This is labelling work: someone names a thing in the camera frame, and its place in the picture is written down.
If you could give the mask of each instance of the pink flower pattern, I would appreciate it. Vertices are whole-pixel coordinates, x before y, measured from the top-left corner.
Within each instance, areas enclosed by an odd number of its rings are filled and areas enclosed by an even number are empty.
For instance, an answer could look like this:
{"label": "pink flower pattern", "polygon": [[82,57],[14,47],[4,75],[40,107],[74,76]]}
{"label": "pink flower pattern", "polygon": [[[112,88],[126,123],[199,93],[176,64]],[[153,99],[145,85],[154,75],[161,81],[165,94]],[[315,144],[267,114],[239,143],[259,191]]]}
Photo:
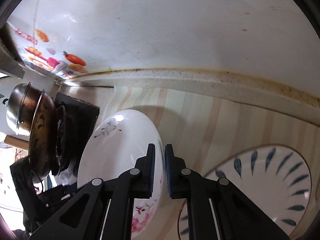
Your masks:
{"label": "pink flower pattern", "polygon": [[150,213],[146,213],[145,216],[144,216],[144,219],[141,222],[139,221],[139,219],[133,217],[132,218],[131,232],[132,233],[141,232],[145,228],[145,226],[147,225],[148,220],[150,219],[150,217],[151,217],[151,214]]}
{"label": "pink flower pattern", "polygon": [[139,213],[139,215],[141,215],[141,212],[145,211],[146,209],[143,207],[136,207],[137,212]]}

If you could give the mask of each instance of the metal pivot bolt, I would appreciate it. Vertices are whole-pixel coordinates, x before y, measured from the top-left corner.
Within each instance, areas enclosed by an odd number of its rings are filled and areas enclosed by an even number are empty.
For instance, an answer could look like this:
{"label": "metal pivot bolt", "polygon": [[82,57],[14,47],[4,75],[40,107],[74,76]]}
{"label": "metal pivot bolt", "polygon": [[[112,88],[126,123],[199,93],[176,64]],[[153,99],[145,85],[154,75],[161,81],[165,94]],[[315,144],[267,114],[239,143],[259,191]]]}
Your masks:
{"label": "metal pivot bolt", "polygon": [[102,183],[102,180],[96,178],[96,179],[94,179],[91,183],[92,183],[92,185],[94,185],[94,186],[99,186],[99,185]]}
{"label": "metal pivot bolt", "polygon": [[136,169],[136,168],[133,168],[133,169],[130,170],[130,174],[131,175],[137,175],[137,174],[139,174],[139,172],[140,172],[140,170]]}
{"label": "metal pivot bolt", "polygon": [[220,183],[221,185],[226,186],[226,185],[229,184],[229,180],[226,179],[226,178],[221,178],[221,179],[219,179],[219,183]]}
{"label": "metal pivot bolt", "polygon": [[190,174],[191,174],[191,170],[189,170],[189,169],[183,169],[183,170],[181,171],[181,173],[182,173],[183,175],[190,175]]}

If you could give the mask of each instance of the stove burner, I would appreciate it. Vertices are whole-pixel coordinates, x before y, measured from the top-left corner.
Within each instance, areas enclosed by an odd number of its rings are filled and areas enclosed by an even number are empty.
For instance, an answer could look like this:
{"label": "stove burner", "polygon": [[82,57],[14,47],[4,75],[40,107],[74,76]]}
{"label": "stove burner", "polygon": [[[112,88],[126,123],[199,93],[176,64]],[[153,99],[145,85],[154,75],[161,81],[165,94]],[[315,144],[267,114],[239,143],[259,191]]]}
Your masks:
{"label": "stove burner", "polygon": [[54,176],[67,169],[75,158],[75,146],[77,143],[77,124],[73,117],[66,113],[65,106],[57,109],[58,136],[56,147],[56,160],[51,172]]}

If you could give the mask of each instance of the white wall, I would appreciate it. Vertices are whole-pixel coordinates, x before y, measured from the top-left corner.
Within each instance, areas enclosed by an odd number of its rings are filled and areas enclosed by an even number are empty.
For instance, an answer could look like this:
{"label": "white wall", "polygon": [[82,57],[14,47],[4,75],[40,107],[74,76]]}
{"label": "white wall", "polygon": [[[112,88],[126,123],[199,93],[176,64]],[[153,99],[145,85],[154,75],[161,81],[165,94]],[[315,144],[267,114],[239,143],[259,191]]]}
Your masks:
{"label": "white wall", "polygon": [[[3,99],[10,97],[10,94],[14,87],[21,83],[29,83],[31,82],[31,85],[40,89],[45,90],[47,93],[50,93],[52,90],[52,87],[54,85],[54,81],[41,76],[39,74],[36,74],[30,70],[25,69],[25,75],[23,79],[17,79],[17,78],[4,78],[0,80],[0,93],[4,95],[4,98],[1,98],[0,103],[0,132],[3,132],[5,134],[9,134],[12,136],[15,136],[15,133],[10,129],[10,127],[7,124],[6,120],[6,107],[2,104]],[[26,136],[18,136],[21,139],[28,140],[28,137]]]}
{"label": "white wall", "polygon": [[89,73],[224,70],[320,97],[320,40],[293,0],[23,0],[9,20],[45,58],[67,51]]}
{"label": "white wall", "polygon": [[[1,141],[4,140],[4,137],[4,134],[0,133]],[[25,230],[22,212],[6,209],[6,206],[16,210],[23,209],[10,172],[10,165],[15,160],[14,156],[15,148],[0,149],[0,173],[3,180],[2,184],[0,184],[0,213],[11,230]]]}

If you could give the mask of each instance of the white bowl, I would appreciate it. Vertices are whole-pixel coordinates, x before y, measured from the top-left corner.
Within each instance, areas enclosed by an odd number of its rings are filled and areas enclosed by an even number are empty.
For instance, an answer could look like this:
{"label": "white bowl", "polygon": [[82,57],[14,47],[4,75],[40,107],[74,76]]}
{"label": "white bowl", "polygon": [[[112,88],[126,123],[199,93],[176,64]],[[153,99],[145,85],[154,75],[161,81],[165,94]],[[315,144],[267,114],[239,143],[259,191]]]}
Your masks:
{"label": "white bowl", "polygon": [[150,199],[134,200],[132,237],[150,223],[158,208],[163,186],[164,152],[153,122],[143,113],[131,109],[110,116],[90,137],[78,171],[78,188],[94,178],[117,178],[147,154],[149,143],[156,145],[153,194]]}

